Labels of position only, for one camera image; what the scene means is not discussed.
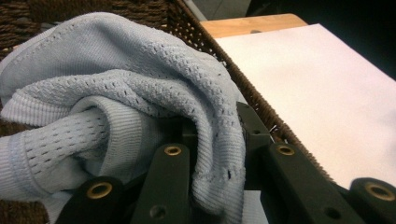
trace wooden table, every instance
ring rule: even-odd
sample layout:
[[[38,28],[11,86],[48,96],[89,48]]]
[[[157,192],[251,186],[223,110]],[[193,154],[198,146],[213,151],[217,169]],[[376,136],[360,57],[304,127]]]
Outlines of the wooden table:
[[[305,21],[294,14],[246,17],[221,21],[201,21],[201,24],[213,38],[248,35],[254,32],[274,31],[307,25]]]

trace brass grommet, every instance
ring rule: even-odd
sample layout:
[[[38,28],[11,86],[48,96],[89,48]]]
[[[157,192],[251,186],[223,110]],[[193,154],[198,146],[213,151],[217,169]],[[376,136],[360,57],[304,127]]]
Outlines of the brass grommet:
[[[290,147],[278,147],[276,149],[280,154],[283,154],[285,156],[292,156],[294,155],[294,149],[290,148]]]
[[[87,191],[87,197],[90,199],[101,199],[107,196],[113,190],[113,186],[107,182],[96,183]]]
[[[166,147],[164,152],[168,156],[177,156],[178,154],[181,153],[181,148],[180,147]]]
[[[376,183],[367,182],[364,187],[371,195],[373,195],[377,199],[389,202],[396,199],[396,196],[392,191]]]

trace light blue knit fabric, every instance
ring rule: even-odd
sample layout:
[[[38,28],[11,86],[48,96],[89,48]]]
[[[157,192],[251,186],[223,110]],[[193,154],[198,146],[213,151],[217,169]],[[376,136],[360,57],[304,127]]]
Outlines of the light blue knit fabric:
[[[224,223],[242,222],[245,143],[235,103],[245,100],[226,69],[212,56],[191,49],[164,32],[113,14],[92,13],[48,30],[3,60],[0,97],[5,105],[1,112],[3,119],[38,127],[56,124],[71,114],[87,113],[83,111],[90,106],[104,111],[110,129],[132,122],[133,126],[121,139],[131,133],[140,134],[137,140],[125,145],[137,148],[136,154],[127,159],[118,150],[111,150],[123,144],[107,146],[99,169],[99,175],[118,175],[125,181],[136,175],[126,170],[140,167],[135,170],[142,172],[147,168],[137,164],[147,163],[152,155],[150,152],[142,156],[145,154],[142,146],[155,148],[149,134],[159,134],[157,143],[166,137],[161,134],[161,127],[170,128],[158,125],[158,119],[183,116],[193,120],[198,131],[198,160],[192,183],[194,199],[207,213],[220,216]],[[124,106],[125,114],[112,118],[117,109],[111,108],[117,106]],[[144,129],[139,132],[136,127],[141,126],[159,128],[155,128],[156,132]],[[111,131],[110,140],[117,137],[112,133],[122,132]],[[12,148],[19,139],[20,136],[0,139],[0,149]],[[24,156],[13,154],[20,157],[17,161],[23,161]],[[9,152],[0,151],[2,158],[13,165],[9,162],[12,158]],[[116,165],[120,160],[125,160],[122,162],[125,166]],[[42,189],[37,186],[40,180],[29,175],[29,164],[21,163],[25,164],[19,170],[27,178],[23,181]],[[94,167],[90,164],[93,163],[87,162],[87,170]],[[16,188],[23,182],[11,176],[2,179],[6,181],[4,188]],[[53,196],[57,190],[64,189],[51,189],[50,194],[44,190],[40,194],[42,201],[62,207],[62,203],[45,197],[56,198]],[[21,200],[29,197],[29,192],[23,194],[26,195]]]

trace light blue sweater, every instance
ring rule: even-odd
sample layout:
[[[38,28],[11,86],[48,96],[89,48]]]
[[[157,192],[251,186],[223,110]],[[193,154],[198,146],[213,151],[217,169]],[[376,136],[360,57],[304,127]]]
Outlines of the light blue sweater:
[[[244,205],[235,103],[245,100],[221,63],[169,34],[108,13],[74,18],[0,63],[0,97],[3,119],[41,127],[0,138],[0,198],[40,200],[51,222],[63,190],[89,173],[127,182],[144,172],[175,116],[198,131],[195,201],[223,223],[262,218]]]

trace ribbed cuff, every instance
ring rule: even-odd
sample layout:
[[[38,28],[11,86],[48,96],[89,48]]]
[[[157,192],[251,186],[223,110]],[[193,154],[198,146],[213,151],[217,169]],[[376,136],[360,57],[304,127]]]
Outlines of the ribbed cuff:
[[[68,106],[46,104],[18,90],[4,105],[1,116],[5,120],[42,127],[67,116],[69,111]]]
[[[92,106],[106,114],[110,126],[107,153],[99,175],[111,175],[126,183],[131,180],[141,145],[139,112],[103,96],[90,96],[80,100],[71,113],[81,112]]]
[[[20,133],[0,138],[0,198],[36,201],[48,193],[35,182],[20,138]]]

